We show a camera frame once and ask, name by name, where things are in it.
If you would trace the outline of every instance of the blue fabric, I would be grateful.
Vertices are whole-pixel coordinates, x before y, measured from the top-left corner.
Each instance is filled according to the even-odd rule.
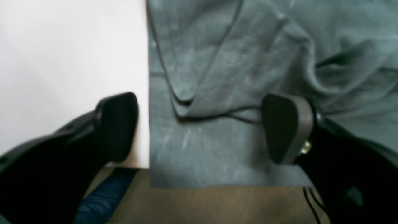
[[[80,204],[75,224],[107,223],[139,169],[115,168]]]

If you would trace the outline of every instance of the wooden surface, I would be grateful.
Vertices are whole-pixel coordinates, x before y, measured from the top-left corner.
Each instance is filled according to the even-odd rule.
[[[111,171],[104,168],[89,190]],[[328,217],[311,202],[322,224],[328,224]],[[109,223],[315,224],[316,221],[301,187],[159,189],[149,187],[149,172],[143,170],[135,177]]]

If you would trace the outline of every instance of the gray cloth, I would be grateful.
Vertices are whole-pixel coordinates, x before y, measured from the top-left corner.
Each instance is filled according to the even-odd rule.
[[[268,92],[316,98],[398,151],[398,5],[149,0],[150,179],[157,187],[309,185],[268,155]]]

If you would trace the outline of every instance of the white paper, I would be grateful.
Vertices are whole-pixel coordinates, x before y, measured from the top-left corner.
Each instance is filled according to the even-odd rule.
[[[0,155],[133,92],[139,123],[122,165],[148,168],[147,43],[144,0],[0,0]]]

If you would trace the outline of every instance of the black cable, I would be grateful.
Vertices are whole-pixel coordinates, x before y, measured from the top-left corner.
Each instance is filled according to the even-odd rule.
[[[321,224],[321,221],[319,220],[318,214],[316,213],[314,207],[312,206],[310,200],[308,199],[308,195],[307,195],[307,191],[306,191],[305,187],[303,187],[302,190],[304,191],[305,200],[307,201],[308,206],[310,207],[312,213],[314,214],[314,217],[316,219],[316,223],[317,224]]]
[[[323,205],[318,201],[318,199],[316,199],[315,194],[314,194],[312,188],[309,187],[308,190],[310,191],[311,197],[312,197],[312,199],[315,201],[315,203],[323,210],[323,212],[326,213],[326,215],[329,215],[329,214],[326,212],[325,206],[323,206]]]

